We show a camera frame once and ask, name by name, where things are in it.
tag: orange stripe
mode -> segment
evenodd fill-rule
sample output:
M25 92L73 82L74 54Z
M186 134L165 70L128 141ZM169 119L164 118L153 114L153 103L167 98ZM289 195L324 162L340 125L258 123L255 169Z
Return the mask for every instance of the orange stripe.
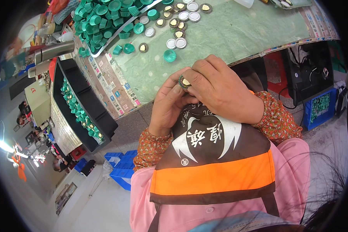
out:
M257 189L275 181L272 152L226 163L155 170L150 192L188 195Z

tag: green mat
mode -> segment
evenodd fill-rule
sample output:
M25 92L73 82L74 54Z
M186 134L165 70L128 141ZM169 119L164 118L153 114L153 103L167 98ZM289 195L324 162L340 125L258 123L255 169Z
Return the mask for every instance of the green mat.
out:
M187 21L187 47L175 50L177 59L174 62L168 63L163 58L167 40L174 38L168 21L163 28L155 26L154 21L146 25L156 31L152 38L142 33L124 40L124 44L132 42L135 47L147 43L147 53L135 51L112 56L121 68L115 69L116 74L126 79L142 104L155 98L170 74L210 54L230 64L268 48L309 37L304 19L296 9L283 10L261 1L254 1L250 9L233 0L196 1L199 5L205 2L213 6L213 12L206 14L199 10L199 22ZM162 12L163 5L159 4L157 10ZM110 53L115 46L114 42L109 45Z

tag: brown apron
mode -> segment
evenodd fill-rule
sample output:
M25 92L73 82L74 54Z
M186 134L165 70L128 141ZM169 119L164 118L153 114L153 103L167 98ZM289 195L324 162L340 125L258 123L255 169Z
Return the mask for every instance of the brown apron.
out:
M187 105L172 128L174 140L153 173L150 202L158 230L164 205L210 205L261 197L279 216L270 141L248 124L213 114L202 103Z

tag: white container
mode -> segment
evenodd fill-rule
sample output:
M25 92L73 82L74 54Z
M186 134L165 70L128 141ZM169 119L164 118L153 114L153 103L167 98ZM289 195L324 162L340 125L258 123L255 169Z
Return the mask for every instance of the white container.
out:
M250 8L254 3L254 0L234 0L234 1L237 3L240 3L242 6L247 8Z

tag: pink shirt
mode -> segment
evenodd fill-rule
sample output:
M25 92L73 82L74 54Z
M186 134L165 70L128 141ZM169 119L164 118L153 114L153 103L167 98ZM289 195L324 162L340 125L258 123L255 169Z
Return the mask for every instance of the pink shirt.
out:
M277 207L280 217L299 224L304 214L310 186L310 155L308 144L299 138L288 139L270 148L275 165ZM155 166L136 171L131 178L130 226L133 232L147 232L156 214L149 201ZM216 205L162 205L159 231L188 231L212 219L246 211L266 212L261 198Z

